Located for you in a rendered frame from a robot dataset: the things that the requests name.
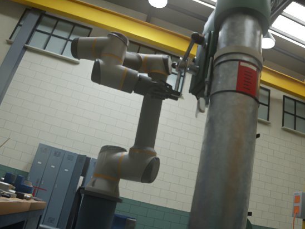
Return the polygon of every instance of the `locker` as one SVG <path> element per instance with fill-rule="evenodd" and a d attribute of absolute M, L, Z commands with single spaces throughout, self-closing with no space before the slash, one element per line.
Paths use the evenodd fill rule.
<path fill-rule="evenodd" d="M 43 201 L 47 202 L 46 208 L 43 212 L 41 220 L 43 221 L 45 214 L 47 212 L 48 203 L 51 198 L 54 183 L 56 181 L 58 171 L 60 170 L 61 162 L 63 159 L 65 151 L 62 149 L 53 148 L 48 159 L 45 172 L 41 178 L 40 188 L 46 189 L 38 190 L 36 197 L 42 198 Z"/>
<path fill-rule="evenodd" d="M 89 164 L 89 167 L 88 167 L 88 171 L 87 171 L 87 174 L 86 174 L 86 177 L 85 177 L 85 182 L 83 183 L 84 187 L 87 186 L 88 182 L 92 178 L 93 171 L 94 171 L 94 168 L 95 168 L 95 164 L 96 164 L 96 159 L 91 158 L 90 164 Z"/>
<path fill-rule="evenodd" d="M 44 225 L 56 227 L 58 223 L 77 157 L 77 154 L 65 151 L 43 221 Z"/>
<path fill-rule="evenodd" d="M 78 182 L 80 180 L 80 176 L 82 174 L 83 169 L 85 169 L 85 160 L 86 156 L 85 155 L 79 155 L 77 157 L 77 161 L 74 167 L 74 171 L 72 174 L 72 178 L 67 190 L 66 198 L 65 201 L 63 202 L 61 214 L 60 214 L 60 219 L 58 221 L 57 226 L 54 224 L 54 227 L 60 228 L 60 229 L 65 229 L 67 225 L 67 221 L 69 218 L 70 210 L 72 207 L 72 203 L 74 200 L 74 195 L 76 192 L 76 188 L 78 185 Z"/>
<path fill-rule="evenodd" d="M 32 182 L 33 186 L 39 187 L 42 175 L 45 171 L 47 161 L 53 147 L 40 143 L 36 155 L 29 171 L 27 180 Z"/>

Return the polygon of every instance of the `control box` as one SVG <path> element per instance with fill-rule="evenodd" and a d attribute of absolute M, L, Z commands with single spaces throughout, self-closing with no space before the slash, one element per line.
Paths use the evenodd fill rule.
<path fill-rule="evenodd" d="M 293 207 L 292 216 L 296 213 L 296 218 L 305 219 L 305 193 L 293 193 Z"/>

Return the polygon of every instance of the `workbench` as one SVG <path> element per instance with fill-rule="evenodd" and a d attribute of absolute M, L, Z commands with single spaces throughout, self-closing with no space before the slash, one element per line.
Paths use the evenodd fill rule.
<path fill-rule="evenodd" d="M 0 228 L 36 229 L 46 202 L 18 198 L 0 198 Z"/>

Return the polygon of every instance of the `ceiling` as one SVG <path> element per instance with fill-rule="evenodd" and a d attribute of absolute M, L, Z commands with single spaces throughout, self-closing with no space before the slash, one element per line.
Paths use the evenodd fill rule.
<path fill-rule="evenodd" d="M 202 33 L 205 21 L 213 11 L 212 8 L 192 0 L 168 0 L 168 5 L 165 8 L 154 8 L 149 5 L 148 0 L 104 1 L 146 14 L 147 22 L 151 22 L 154 18 L 157 18 L 159 20 L 185 28 L 189 31 L 199 33 Z M 294 43 L 282 39 L 278 36 L 275 36 L 275 38 L 277 47 L 302 58 L 305 57 L 305 48 L 295 45 Z M 277 65 L 281 65 L 289 70 L 305 76 L 304 62 L 291 58 L 273 49 L 263 50 L 263 57 L 266 59 L 266 62 L 273 62 Z"/>

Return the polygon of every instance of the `red sign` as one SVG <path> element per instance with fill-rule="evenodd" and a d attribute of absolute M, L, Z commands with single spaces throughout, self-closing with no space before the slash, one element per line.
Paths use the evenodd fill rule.
<path fill-rule="evenodd" d="M 254 97 L 257 88 L 257 68 L 244 61 L 238 62 L 236 90 L 246 92 Z"/>

